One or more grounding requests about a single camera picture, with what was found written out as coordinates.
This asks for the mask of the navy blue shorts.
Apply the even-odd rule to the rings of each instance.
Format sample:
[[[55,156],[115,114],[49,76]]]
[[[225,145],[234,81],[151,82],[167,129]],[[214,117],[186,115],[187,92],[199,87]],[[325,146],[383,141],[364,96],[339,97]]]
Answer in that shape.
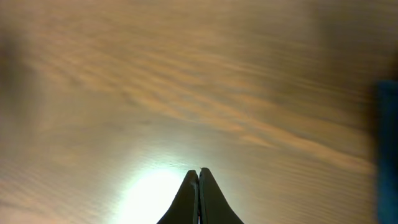
[[[377,215],[380,224],[397,224],[397,82],[380,81],[377,95]]]

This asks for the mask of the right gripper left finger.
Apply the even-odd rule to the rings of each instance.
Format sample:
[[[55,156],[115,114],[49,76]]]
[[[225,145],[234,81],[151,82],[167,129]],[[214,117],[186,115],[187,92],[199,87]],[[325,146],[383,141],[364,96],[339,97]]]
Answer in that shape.
[[[171,206],[157,224],[198,224],[199,186],[195,170],[189,170]]]

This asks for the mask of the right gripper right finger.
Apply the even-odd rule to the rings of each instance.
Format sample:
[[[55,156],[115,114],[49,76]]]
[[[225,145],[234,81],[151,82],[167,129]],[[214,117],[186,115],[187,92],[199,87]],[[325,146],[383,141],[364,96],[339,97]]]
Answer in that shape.
[[[199,189],[201,224],[244,224],[229,206],[209,168],[201,169]]]

